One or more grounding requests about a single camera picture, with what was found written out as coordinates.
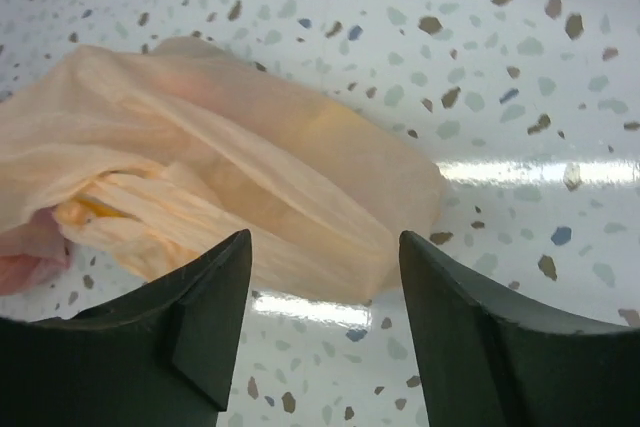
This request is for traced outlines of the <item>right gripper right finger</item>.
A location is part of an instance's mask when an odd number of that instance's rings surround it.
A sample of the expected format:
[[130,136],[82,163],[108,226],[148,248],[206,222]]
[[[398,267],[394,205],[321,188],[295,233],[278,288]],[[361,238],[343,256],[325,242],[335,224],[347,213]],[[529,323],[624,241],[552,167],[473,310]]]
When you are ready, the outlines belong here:
[[433,426],[635,426],[639,332],[528,298],[418,234],[399,239]]

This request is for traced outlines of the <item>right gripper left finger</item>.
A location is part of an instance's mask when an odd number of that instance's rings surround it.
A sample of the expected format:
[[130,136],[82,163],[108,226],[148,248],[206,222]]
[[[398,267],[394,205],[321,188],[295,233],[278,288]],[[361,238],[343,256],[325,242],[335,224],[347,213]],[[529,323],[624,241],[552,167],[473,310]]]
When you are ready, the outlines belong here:
[[227,409],[248,231],[70,319],[1,322],[5,426],[213,426]]

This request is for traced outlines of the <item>orange plastic bag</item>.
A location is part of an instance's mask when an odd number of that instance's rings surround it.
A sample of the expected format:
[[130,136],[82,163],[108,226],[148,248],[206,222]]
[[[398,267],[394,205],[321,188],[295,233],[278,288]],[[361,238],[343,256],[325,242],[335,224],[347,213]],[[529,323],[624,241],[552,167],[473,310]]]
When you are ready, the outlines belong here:
[[390,132],[194,37],[80,46],[1,105],[1,234],[52,209],[69,247],[148,281],[246,229],[256,286],[363,303],[443,190]]

